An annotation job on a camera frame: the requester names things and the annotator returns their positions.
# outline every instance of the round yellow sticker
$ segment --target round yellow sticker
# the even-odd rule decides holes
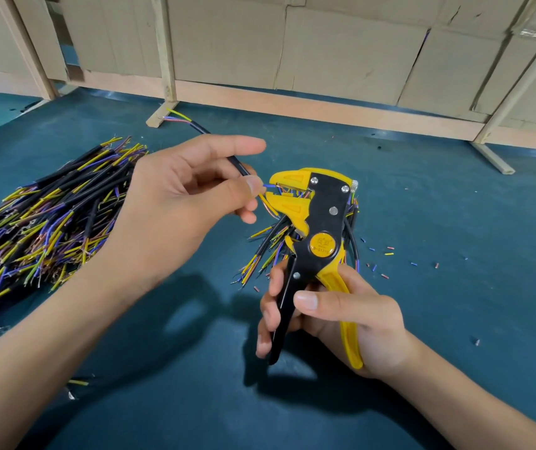
[[[317,233],[311,240],[309,240],[309,249],[318,257],[330,256],[336,248],[336,245],[337,243],[335,243],[334,238],[324,232]]]

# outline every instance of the wire stripper jaw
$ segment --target wire stripper jaw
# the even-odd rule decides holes
[[[296,191],[309,191],[305,197],[295,197],[290,192],[281,195],[266,192],[266,199],[278,212],[286,214],[302,236],[293,241],[285,238],[291,250],[285,272],[285,284],[277,305],[280,325],[272,335],[272,351],[269,364],[278,361],[289,323],[295,310],[293,296],[308,284],[320,281],[328,290],[349,292],[338,272],[338,265],[345,258],[343,230],[351,195],[357,182],[326,169],[304,168],[279,172],[270,183]],[[363,366],[357,343],[357,325],[341,323],[341,336],[352,367]]]

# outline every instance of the pile of cables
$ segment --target pile of cables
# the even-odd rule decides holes
[[[268,186],[273,187],[275,192],[279,194],[286,193],[288,196],[294,196],[297,198],[312,197],[311,191],[299,191],[297,189],[284,188],[278,185]],[[287,235],[291,237],[293,241],[299,241],[302,238],[302,236],[295,231],[295,226],[291,224],[291,220],[286,215],[279,215],[279,213],[272,207],[267,207],[266,210],[273,218],[278,219],[278,222],[248,237],[249,241],[262,240],[262,242],[260,243],[259,248],[255,251],[255,254],[249,263],[240,270],[238,279],[233,281],[231,284],[240,283],[241,287],[245,287],[249,281],[249,278],[251,278],[253,273],[257,270],[257,267],[266,253],[271,254],[259,268],[258,276],[260,276],[264,271],[271,269],[279,261],[286,260],[291,254],[291,250],[285,244],[285,237]],[[343,228],[343,246],[345,248],[345,256],[342,259],[342,262],[347,263],[347,249],[349,245],[351,245],[351,250],[355,260],[355,269],[358,272],[360,271],[360,256],[353,236],[353,228],[359,211],[360,206],[355,197],[355,192],[353,192],[349,196],[349,201],[347,202],[347,216],[344,219],[345,227]]]
[[[0,205],[0,313],[24,289],[67,281],[103,246],[145,145],[115,137]]]

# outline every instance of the person's right hand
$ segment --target person's right hand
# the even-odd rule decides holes
[[[270,333],[280,322],[276,296],[283,287],[286,267],[285,261],[272,268],[268,292],[260,302],[264,314],[258,325],[257,356],[260,358],[270,352]],[[364,367],[354,371],[367,378],[394,376],[406,366],[416,348],[416,339],[403,326],[399,305],[391,297],[379,295],[348,265],[339,265],[339,274],[351,293],[328,292],[322,286],[317,291],[297,292],[294,299],[297,310],[289,331],[303,329],[319,338],[351,367],[341,340],[339,321],[355,322]]]

